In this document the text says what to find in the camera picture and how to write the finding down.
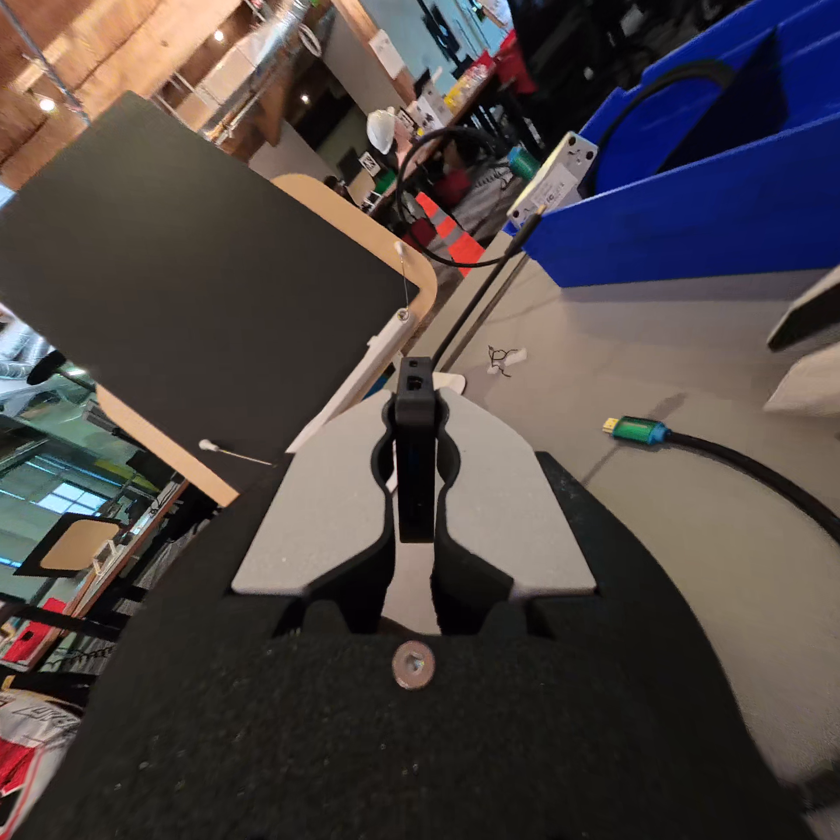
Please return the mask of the large blue plastic bin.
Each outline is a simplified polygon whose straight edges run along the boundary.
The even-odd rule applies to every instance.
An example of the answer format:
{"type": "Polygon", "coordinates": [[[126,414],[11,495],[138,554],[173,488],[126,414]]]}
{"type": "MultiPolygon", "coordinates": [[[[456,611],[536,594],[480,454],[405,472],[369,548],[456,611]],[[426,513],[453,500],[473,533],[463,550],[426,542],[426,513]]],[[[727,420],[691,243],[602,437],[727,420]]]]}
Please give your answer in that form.
{"type": "Polygon", "coordinates": [[[524,251],[560,287],[832,268],[838,107],[839,2],[750,2],[613,90],[581,130],[599,147],[584,196],[524,251]],[[657,174],[772,29],[782,128],[657,174]]]}

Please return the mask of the black board wooden rim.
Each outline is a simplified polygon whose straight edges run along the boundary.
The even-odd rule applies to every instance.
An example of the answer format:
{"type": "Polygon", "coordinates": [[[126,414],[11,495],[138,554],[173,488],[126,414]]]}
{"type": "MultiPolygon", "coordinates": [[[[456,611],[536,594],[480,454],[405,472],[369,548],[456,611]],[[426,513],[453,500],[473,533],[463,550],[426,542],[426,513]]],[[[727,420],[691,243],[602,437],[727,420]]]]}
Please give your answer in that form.
{"type": "Polygon", "coordinates": [[[2,303],[102,410],[226,506],[280,459],[434,269],[308,175],[271,182],[124,94],[2,209],[2,303]]]}

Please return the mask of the red white jersey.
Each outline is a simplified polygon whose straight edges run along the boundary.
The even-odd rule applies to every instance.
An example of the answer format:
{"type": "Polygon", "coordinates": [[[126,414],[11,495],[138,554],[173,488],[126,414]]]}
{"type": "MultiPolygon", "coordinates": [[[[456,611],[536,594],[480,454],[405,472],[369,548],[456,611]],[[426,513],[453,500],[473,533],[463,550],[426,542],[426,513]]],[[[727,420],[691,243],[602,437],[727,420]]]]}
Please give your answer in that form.
{"type": "Polygon", "coordinates": [[[1,838],[14,835],[56,774],[81,718],[34,692],[1,692],[1,838]]]}

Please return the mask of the black bin divider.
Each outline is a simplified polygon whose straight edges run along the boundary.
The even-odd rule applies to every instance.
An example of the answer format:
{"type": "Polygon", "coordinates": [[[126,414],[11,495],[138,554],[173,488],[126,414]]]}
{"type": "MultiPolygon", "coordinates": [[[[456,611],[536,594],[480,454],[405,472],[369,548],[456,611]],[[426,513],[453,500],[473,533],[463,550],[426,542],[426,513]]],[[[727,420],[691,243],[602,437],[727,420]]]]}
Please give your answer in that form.
{"type": "Polygon", "coordinates": [[[776,30],[756,46],[732,82],[668,155],[656,173],[669,172],[777,133],[788,118],[776,30]]]}

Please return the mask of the orange red safety vest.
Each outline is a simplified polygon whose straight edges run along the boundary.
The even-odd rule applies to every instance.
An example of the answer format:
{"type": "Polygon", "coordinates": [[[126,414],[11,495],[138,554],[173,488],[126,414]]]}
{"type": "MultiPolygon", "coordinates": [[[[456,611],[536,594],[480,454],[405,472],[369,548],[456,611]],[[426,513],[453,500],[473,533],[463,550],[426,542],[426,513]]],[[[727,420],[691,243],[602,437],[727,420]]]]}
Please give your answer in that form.
{"type": "Polygon", "coordinates": [[[434,227],[437,238],[446,247],[450,259],[468,265],[480,262],[485,249],[471,234],[467,233],[429,195],[419,192],[415,198],[416,203],[423,209],[428,221],[434,227]]]}

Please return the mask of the black microphone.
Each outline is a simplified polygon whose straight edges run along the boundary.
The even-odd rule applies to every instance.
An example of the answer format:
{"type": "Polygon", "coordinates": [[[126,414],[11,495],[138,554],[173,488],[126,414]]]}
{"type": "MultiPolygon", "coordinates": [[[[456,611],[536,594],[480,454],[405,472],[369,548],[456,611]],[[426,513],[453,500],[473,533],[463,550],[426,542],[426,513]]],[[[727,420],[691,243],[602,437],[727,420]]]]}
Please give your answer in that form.
{"type": "Polygon", "coordinates": [[[26,377],[28,385],[41,385],[51,377],[57,375],[68,382],[71,382],[88,392],[95,391],[95,385],[88,380],[88,375],[83,370],[74,369],[75,372],[67,369],[67,357],[53,350],[36,363],[26,377]]]}

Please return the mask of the white hard hat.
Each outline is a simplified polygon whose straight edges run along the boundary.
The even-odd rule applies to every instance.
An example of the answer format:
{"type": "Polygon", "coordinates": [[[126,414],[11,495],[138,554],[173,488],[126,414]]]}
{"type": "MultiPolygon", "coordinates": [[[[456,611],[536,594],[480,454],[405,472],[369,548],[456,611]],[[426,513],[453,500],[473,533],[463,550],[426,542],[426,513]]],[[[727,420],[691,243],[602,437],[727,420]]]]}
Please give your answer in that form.
{"type": "Polygon", "coordinates": [[[413,144],[415,124],[403,110],[377,109],[368,114],[366,135],[376,152],[383,156],[393,154],[401,160],[413,144]]]}

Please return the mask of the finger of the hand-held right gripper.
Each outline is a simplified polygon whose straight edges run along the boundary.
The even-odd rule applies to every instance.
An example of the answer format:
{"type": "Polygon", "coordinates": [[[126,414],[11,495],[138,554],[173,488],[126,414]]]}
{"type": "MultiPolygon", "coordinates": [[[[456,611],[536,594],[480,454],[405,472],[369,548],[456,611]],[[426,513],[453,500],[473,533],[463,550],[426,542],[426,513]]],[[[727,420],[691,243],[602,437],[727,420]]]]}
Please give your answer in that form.
{"type": "Polygon", "coordinates": [[[764,411],[838,421],[839,351],[815,351],[800,358],[764,404],[764,411]]]}
{"type": "Polygon", "coordinates": [[[766,345],[770,351],[782,351],[838,324],[839,266],[793,301],[766,345]]]}

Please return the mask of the white power adapter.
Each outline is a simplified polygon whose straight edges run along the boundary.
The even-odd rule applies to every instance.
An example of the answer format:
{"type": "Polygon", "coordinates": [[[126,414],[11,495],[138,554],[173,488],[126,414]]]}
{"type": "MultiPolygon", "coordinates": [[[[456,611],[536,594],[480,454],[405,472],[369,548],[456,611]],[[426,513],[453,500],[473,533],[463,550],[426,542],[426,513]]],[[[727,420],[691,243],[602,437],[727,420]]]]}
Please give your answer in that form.
{"type": "Polygon", "coordinates": [[[574,132],[567,132],[546,162],[507,211],[509,227],[518,232],[538,213],[549,214],[581,200],[581,184],[599,154],[599,147],[574,132]]]}

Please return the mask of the white paper sign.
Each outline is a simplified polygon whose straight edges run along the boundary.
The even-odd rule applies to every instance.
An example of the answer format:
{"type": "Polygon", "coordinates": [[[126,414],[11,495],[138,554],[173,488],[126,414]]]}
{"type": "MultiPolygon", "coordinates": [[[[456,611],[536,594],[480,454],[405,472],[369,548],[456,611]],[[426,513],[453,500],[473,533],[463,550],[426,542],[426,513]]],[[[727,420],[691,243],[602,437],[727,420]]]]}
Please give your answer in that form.
{"type": "Polygon", "coordinates": [[[382,28],[369,40],[369,47],[391,79],[395,80],[406,69],[403,57],[382,28]]]}

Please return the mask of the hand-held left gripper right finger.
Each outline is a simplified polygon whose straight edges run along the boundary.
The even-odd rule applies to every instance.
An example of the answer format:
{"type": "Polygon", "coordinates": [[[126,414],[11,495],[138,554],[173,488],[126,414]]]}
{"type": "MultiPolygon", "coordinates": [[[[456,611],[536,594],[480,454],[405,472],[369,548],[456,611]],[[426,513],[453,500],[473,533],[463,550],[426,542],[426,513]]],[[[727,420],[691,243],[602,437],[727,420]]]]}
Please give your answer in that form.
{"type": "Polygon", "coordinates": [[[437,404],[432,597],[441,633],[477,634],[498,604],[593,595],[593,572],[527,440],[449,388],[437,404]]]}

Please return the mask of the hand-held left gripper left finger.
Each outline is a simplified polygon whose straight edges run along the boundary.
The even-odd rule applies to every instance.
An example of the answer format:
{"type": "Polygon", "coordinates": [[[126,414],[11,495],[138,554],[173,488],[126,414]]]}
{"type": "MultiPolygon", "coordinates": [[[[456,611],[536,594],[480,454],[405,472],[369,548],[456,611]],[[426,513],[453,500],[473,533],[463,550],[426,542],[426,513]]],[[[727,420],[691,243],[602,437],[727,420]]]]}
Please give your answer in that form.
{"type": "Polygon", "coordinates": [[[335,604],[374,634],[396,565],[391,394],[326,423],[292,457],[232,580],[237,596],[335,604]]]}

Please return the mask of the black braided cable green plugs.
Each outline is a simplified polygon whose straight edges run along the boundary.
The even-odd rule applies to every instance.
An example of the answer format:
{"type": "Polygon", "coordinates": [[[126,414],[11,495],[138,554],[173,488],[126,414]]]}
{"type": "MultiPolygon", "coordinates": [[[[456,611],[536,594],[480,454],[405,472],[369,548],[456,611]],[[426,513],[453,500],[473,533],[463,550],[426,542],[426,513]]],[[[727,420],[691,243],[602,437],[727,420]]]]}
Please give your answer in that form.
{"type": "Polygon", "coordinates": [[[673,445],[711,457],[739,470],[790,502],[839,544],[838,515],[792,480],[754,458],[704,438],[678,433],[666,424],[649,418],[610,417],[605,420],[602,431],[615,440],[648,448],[673,445]]]}

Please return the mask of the grey desk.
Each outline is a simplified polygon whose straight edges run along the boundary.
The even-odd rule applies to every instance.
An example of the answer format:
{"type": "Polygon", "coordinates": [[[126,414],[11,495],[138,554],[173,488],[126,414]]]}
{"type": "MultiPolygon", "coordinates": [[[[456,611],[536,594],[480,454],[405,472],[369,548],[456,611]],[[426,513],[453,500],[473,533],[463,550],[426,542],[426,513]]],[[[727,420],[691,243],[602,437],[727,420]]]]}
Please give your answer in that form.
{"type": "Polygon", "coordinates": [[[820,271],[559,288],[512,261],[440,359],[465,395],[549,452],[665,568],[704,627],[774,774],[838,761],[838,545],[771,489],[683,448],[641,448],[609,417],[665,422],[771,467],[838,512],[838,421],[766,413],[818,347],[766,338],[820,271]],[[510,378],[487,346],[525,348],[510,378]]]}

